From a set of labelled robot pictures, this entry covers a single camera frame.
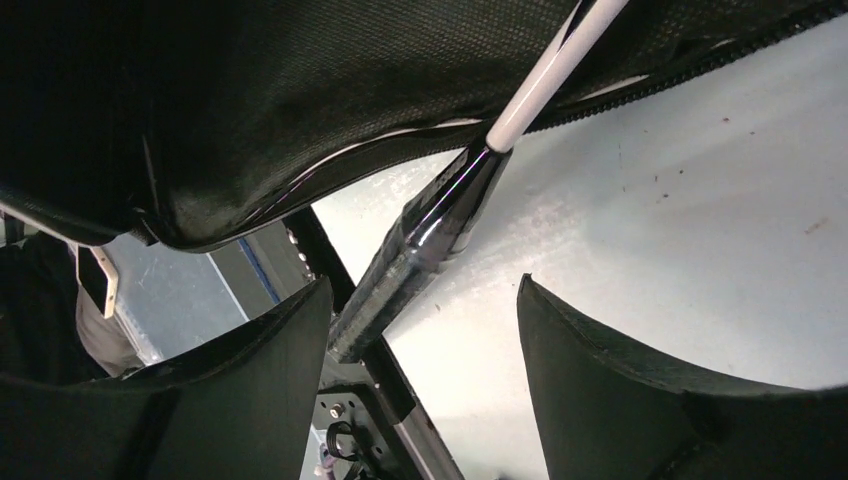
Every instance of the black metal bar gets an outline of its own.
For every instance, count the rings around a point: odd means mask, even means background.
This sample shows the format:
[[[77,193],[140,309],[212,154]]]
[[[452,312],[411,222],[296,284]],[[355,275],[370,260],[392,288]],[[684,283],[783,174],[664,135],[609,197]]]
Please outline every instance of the black metal bar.
[[[340,311],[354,291],[354,283],[311,208],[284,220],[298,250],[315,275],[329,277],[334,309]],[[462,480],[464,477],[442,442],[424,407],[382,336],[368,347],[361,363],[339,364],[327,355],[319,394],[366,386],[378,405],[369,407],[381,434],[403,464],[407,477],[425,480]]]

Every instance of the white pole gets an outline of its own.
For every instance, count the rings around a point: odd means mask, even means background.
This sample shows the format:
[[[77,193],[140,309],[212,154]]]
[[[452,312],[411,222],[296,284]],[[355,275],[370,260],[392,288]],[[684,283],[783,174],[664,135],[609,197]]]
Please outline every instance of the white pole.
[[[486,135],[486,143],[492,150],[507,152],[515,145],[627,1],[596,0],[582,20],[578,20],[580,23],[569,28],[580,8],[580,3],[577,4]]]

